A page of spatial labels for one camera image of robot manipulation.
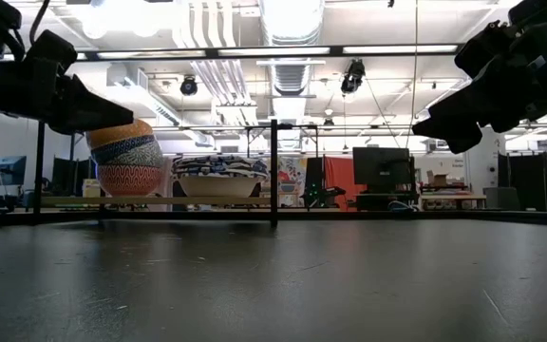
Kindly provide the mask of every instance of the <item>black monitor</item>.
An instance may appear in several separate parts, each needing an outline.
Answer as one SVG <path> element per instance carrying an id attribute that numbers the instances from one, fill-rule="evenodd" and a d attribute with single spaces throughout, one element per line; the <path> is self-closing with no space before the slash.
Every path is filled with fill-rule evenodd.
<path id="1" fill-rule="evenodd" d="M 393 191 L 397 184 L 411 184 L 410 154 L 407 148 L 354 147 L 353 178 Z"/>
<path id="2" fill-rule="evenodd" d="M 24 185 L 27 156 L 0 158 L 0 185 Z"/>

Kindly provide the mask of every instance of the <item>black table surface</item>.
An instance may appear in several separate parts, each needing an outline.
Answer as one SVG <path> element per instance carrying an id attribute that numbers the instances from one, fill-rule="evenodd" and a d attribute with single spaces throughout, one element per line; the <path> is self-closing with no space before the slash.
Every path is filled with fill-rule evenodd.
<path id="1" fill-rule="evenodd" d="M 547 226 L 0 228 L 0 341 L 547 341 Z"/>

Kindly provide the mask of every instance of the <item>red curtain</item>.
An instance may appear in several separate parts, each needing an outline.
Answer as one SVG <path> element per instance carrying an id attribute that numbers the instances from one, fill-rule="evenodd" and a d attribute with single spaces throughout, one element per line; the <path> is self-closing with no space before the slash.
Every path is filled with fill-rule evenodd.
<path id="1" fill-rule="evenodd" d="M 360 194 L 367 187 L 353 183 L 353 159 L 326 157 L 324 161 L 327 187 L 338 186 L 346 191 L 346 196 L 337 196 L 335 202 L 339 204 L 341 211 L 355 211 L 355 208 L 348 210 L 346 199 L 356 200 L 356 194 Z"/>

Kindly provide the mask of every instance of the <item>black camera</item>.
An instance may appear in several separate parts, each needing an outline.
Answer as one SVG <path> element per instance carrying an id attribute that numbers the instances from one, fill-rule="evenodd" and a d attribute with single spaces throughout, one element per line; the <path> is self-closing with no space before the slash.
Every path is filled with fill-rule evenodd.
<path id="1" fill-rule="evenodd" d="M 362 78 L 366 75 L 365 65 L 361 59 L 354 59 L 349 65 L 348 71 L 343 77 L 341 83 L 341 91 L 344 94 L 350 94 L 358 90 L 362 85 Z"/>
<path id="2" fill-rule="evenodd" d="M 413 133 L 446 140 L 460 153 L 481 141 L 480 127 L 502 133 L 547 114 L 547 0 L 524 0 L 509 19 L 465 44 L 455 64 L 472 83 L 431 106 Z"/>
<path id="3" fill-rule="evenodd" d="M 185 80 L 180 85 L 180 92 L 185 96 L 196 95 L 196 93 L 198 92 L 196 76 L 186 75 Z"/>
<path id="4" fill-rule="evenodd" d="M 77 76 L 65 76 L 77 60 L 66 40 L 45 30 L 25 55 L 21 23 L 20 12 L 0 0 L 0 113 L 38 120 L 63 134 L 132 124 L 132 111 L 91 93 Z M 14 61 L 1 60 L 5 47 Z"/>

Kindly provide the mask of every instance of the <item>white bowl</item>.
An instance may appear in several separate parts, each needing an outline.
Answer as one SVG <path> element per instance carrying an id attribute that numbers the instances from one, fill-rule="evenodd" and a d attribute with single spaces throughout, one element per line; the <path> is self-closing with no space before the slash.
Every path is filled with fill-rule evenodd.
<path id="1" fill-rule="evenodd" d="M 253 193 L 259 179 L 248 177 L 189 176 L 181 177 L 179 182 L 182 190 L 188 197 L 247 198 Z"/>

